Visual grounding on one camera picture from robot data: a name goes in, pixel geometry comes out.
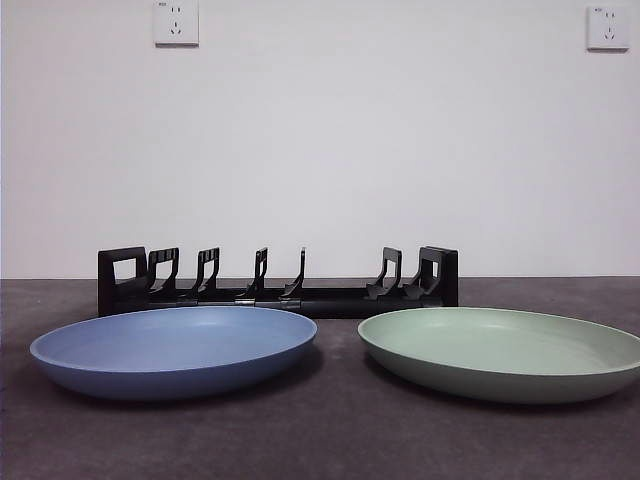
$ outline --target wall socket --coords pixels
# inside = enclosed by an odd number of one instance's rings
[[[587,49],[629,49],[629,8],[595,6],[587,9]]]
[[[156,47],[197,47],[198,17],[197,0],[156,0],[153,7]]]

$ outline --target blue plate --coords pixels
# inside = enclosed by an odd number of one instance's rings
[[[302,315],[252,307],[125,313],[53,330],[31,354],[54,382],[122,400],[169,400],[251,385],[290,367],[317,327]]]

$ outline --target green plate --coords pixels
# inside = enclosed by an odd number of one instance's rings
[[[508,403],[566,403],[640,377],[640,338],[596,323],[489,308],[422,308],[358,326],[371,355],[436,390]]]

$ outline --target dark table surface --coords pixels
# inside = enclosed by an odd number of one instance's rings
[[[2,283],[6,479],[640,479],[640,383],[564,406],[415,386],[374,363],[355,320],[253,388],[170,404],[95,400],[49,382],[37,336],[96,316],[96,283]],[[462,279],[461,304],[568,315],[640,334],[640,278]]]

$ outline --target dish rack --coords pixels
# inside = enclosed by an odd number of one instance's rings
[[[244,288],[223,286],[220,281],[220,249],[198,253],[195,283],[178,288],[176,277],[178,248],[149,252],[144,247],[98,252],[98,314],[134,312],[155,308],[245,305],[288,310],[311,318],[367,318],[379,313],[408,308],[458,306],[458,252],[437,247],[422,247],[418,253],[418,271],[402,283],[402,252],[385,247],[382,271],[371,283],[360,287],[306,286],[306,250],[300,252],[300,272],[292,283],[281,287],[265,286],[266,248],[255,255],[253,281]],[[135,260],[136,276],[116,280],[114,264]],[[157,266],[171,262],[171,274],[156,278]],[[205,265],[213,262],[213,273],[205,280]],[[394,274],[387,278],[388,264]]]

